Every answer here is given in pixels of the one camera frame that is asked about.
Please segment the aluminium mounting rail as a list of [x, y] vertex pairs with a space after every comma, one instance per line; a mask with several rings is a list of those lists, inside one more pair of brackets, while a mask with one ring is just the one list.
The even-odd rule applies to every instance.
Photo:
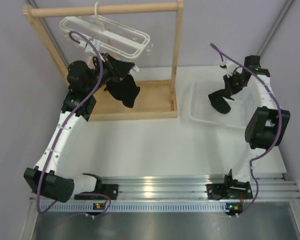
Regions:
[[223, 190], [220, 176], [104, 177], [101, 196], [76, 196], [54, 203], [43, 197], [40, 210], [74, 213], [184, 213], [237, 214], [257, 203], [299, 202], [294, 181], [280, 175], [258, 177], [246, 191]]

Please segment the white plastic clip hanger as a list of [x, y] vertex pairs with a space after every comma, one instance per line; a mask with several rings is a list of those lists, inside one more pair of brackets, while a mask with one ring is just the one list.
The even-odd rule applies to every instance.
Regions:
[[125, 62], [136, 63], [142, 54], [151, 54], [153, 44], [147, 33], [99, 15], [98, 7], [99, 2], [96, 2], [93, 15], [63, 18], [59, 27], [64, 37], [84, 51], [79, 46], [79, 41], [84, 40], [82, 36], [89, 41], [96, 39], [103, 43], [110, 39], [113, 46], [103, 45], [105, 51], [113, 58]]

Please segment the wooden drying rack frame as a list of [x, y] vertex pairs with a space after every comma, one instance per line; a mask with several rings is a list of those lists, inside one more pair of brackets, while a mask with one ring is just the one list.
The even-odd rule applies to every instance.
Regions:
[[52, 41], [50, 33], [43, 25], [44, 18], [67, 17], [67, 16], [89, 16], [94, 13], [101, 15], [114, 14], [139, 14], [175, 12], [175, 33], [173, 45], [173, 58], [171, 77], [165, 80], [142, 80], [137, 81], [140, 94], [136, 99], [134, 108], [120, 106], [116, 100], [111, 100], [105, 92], [98, 91], [95, 96], [101, 101], [92, 111], [91, 121], [120, 121], [120, 120], [144, 120], [144, 119], [168, 119], [178, 116], [176, 97], [176, 76], [178, 69], [184, 2], [161, 3], [135, 3], [101, 5], [98, 7], [57, 7], [38, 8], [32, 0], [26, 1], [22, 12], [31, 25], [44, 47], [51, 56], [57, 70], [63, 79], [67, 78], [68, 70], [61, 52]]

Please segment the black striped sock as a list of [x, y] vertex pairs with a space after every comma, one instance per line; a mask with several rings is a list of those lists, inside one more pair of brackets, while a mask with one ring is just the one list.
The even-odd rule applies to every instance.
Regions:
[[116, 100], [122, 101], [121, 86], [121, 81], [114, 81], [114, 86], [106, 86], [104, 91], [108, 91]]

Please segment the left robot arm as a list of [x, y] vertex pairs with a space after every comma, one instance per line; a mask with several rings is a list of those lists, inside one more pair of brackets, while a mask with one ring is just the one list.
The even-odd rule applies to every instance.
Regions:
[[32, 192], [61, 203], [87, 193], [97, 199], [103, 194], [101, 178], [84, 173], [77, 179], [61, 176], [77, 136], [86, 125], [96, 104], [94, 93], [104, 88], [127, 108], [133, 108], [140, 92], [130, 71], [133, 62], [113, 58], [108, 53], [92, 58], [94, 67], [76, 60], [68, 66], [68, 93], [63, 101], [58, 124], [42, 157], [23, 174]]

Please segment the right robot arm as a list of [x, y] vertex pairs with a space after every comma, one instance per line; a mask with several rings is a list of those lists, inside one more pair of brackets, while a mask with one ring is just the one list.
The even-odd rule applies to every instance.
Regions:
[[284, 136], [291, 114], [280, 107], [271, 88], [271, 78], [268, 69], [260, 65], [260, 57], [249, 55], [245, 57], [242, 71], [226, 75], [226, 97], [247, 88], [256, 105], [249, 120], [244, 140], [247, 143], [237, 164], [224, 176], [224, 182], [218, 189], [223, 199], [253, 199], [251, 180], [255, 180], [254, 168], [260, 159], [278, 146]]

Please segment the white plastic basket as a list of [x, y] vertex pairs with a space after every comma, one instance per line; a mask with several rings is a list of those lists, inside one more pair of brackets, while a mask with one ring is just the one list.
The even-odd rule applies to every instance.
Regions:
[[257, 108], [253, 95], [246, 87], [230, 99], [215, 94], [224, 88], [221, 81], [196, 80], [190, 88], [188, 116], [201, 124], [244, 130]]

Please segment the pink sock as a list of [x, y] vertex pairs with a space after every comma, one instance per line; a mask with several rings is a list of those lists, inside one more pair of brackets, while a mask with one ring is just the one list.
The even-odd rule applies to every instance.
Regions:
[[[93, 39], [90, 41], [90, 43], [92, 43], [94, 45], [94, 47], [97, 49], [97, 51], [99, 52], [101, 57], [105, 54], [107, 54], [108, 58], [111, 57], [110, 53], [106, 52], [106, 49], [103, 47], [103, 45], [105, 45], [105, 44], [108, 44], [109, 46], [112, 47], [113, 41], [111, 39], [107, 39], [106, 42], [101, 42], [100, 40]], [[93, 57], [96, 56], [96, 53], [89, 43], [86, 44], [85, 55], [86, 55], [86, 63], [88, 65], [88, 67], [90, 67], [90, 68], [94, 67], [95, 65], [93, 63]]]

